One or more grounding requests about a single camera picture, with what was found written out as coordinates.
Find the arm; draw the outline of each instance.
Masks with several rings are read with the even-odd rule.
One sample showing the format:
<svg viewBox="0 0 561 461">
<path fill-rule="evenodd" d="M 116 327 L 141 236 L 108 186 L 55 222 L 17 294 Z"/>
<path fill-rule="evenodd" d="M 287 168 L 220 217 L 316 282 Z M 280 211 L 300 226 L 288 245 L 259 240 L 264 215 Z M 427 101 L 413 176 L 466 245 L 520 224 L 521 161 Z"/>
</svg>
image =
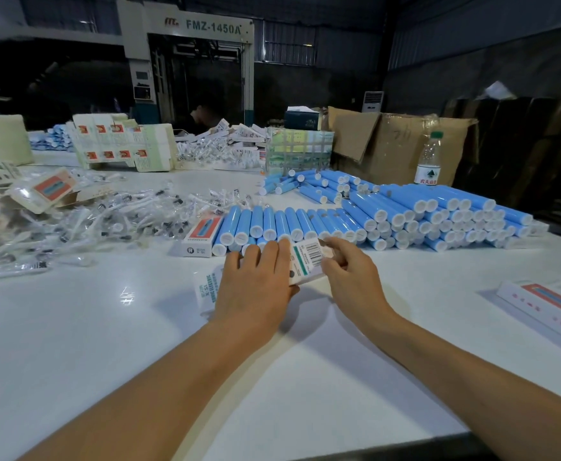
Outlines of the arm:
<svg viewBox="0 0 561 461">
<path fill-rule="evenodd" d="M 223 382 L 282 321 L 289 242 L 227 256 L 214 318 L 159 361 L 25 454 L 23 461 L 168 460 Z"/>
<path fill-rule="evenodd" d="M 328 239 L 323 261 L 338 307 L 370 341 L 436 394 L 500 458 L 561 461 L 561 397 L 397 315 L 369 256 Z"/>
</svg>

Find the air conditioner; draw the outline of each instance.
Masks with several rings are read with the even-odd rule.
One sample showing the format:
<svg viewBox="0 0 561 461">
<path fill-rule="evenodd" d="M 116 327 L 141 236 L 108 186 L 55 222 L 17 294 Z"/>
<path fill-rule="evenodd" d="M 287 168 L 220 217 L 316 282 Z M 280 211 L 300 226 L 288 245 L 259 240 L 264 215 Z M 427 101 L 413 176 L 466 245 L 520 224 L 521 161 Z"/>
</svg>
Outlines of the air conditioner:
<svg viewBox="0 0 561 461">
<path fill-rule="evenodd" d="M 383 91 L 366 92 L 363 95 L 363 105 L 361 106 L 361 112 L 379 113 L 381 111 L 382 103 L 383 103 Z"/>
</svg>

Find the bottle label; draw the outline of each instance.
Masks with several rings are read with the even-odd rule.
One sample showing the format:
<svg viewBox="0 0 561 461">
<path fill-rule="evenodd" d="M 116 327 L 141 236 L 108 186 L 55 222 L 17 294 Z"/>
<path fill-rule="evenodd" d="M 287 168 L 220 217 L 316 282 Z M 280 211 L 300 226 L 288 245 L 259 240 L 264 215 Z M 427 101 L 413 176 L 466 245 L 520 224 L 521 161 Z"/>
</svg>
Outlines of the bottle label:
<svg viewBox="0 0 561 461">
<path fill-rule="evenodd" d="M 440 174 L 440 166 L 417 166 L 415 173 L 416 184 L 427 184 L 430 186 L 437 185 L 438 175 Z"/>
</svg>

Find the finger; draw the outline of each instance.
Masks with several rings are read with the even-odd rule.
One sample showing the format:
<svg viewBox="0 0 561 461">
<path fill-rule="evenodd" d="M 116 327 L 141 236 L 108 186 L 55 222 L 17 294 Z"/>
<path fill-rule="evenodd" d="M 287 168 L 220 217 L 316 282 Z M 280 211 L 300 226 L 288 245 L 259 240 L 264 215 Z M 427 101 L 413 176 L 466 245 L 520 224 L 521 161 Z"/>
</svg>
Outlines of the finger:
<svg viewBox="0 0 561 461">
<path fill-rule="evenodd" d="M 360 256 L 366 255 L 361 249 L 346 239 L 326 238 L 325 244 L 334 249 L 334 259 L 339 265 L 356 261 Z"/>
<path fill-rule="evenodd" d="M 223 267 L 223 273 L 236 271 L 240 268 L 240 253 L 231 252 L 225 256 L 225 266 Z"/>
<path fill-rule="evenodd" d="M 278 255 L 276 257 L 276 268 L 274 273 L 289 278 L 289 268 L 291 264 L 291 243 L 288 239 L 283 239 L 278 243 Z"/>
<path fill-rule="evenodd" d="M 296 285 L 289 286 L 289 292 L 289 298 L 291 299 L 293 296 L 300 292 L 300 287 Z"/>
<path fill-rule="evenodd" d="M 261 253 L 261 260 L 259 261 L 258 269 L 265 271 L 274 272 L 274 267 L 276 266 L 276 256 L 278 255 L 278 243 L 276 241 L 270 241 L 263 248 Z"/>
<path fill-rule="evenodd" d="M 244 262 L 242 262 L 242 269 L 253 269 L 259 263 L 259 257 L 261 255 L 261 250 L 256 244 L 251 244 L 246 248 L 244 253 Z"/>
<path fill-rule="evenodd" d="M 338 262 L 334 259 L 327 259 L 326 257 L 321 261 L 321 269 L 330 280 L 339 279 L 343 275 L 348 275 L 347 271 L 343 270 L 342 267 L 338 265 Z"/>
</svg>

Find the hand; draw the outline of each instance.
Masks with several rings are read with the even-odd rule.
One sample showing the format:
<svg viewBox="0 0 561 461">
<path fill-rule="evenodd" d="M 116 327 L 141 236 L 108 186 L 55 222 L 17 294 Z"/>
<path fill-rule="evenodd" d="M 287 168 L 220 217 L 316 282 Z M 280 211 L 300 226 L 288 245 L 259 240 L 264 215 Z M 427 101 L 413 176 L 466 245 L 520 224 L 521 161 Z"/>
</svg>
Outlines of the hand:
<svg viewBox="0 0 561 461">
<path fill-rule="evenodd" d="M 288 240 L 270 241 L 262 253 L 249 246 L 242 266 L 239 253 L 228 254 L 213 321 L 245 334 L 256 349 L 270 341 L 300 290 L 289 286 L 290 258 Z"/>
<path fill-rule="evenodd" d="M 342 313 L 362 331 L 398 318 L 385 299 L 372 259 L 344 239 L 326 238 L 325 244 L 334 249 L 334 258 L 323 258 L 321 267 Z"/>
</svg>

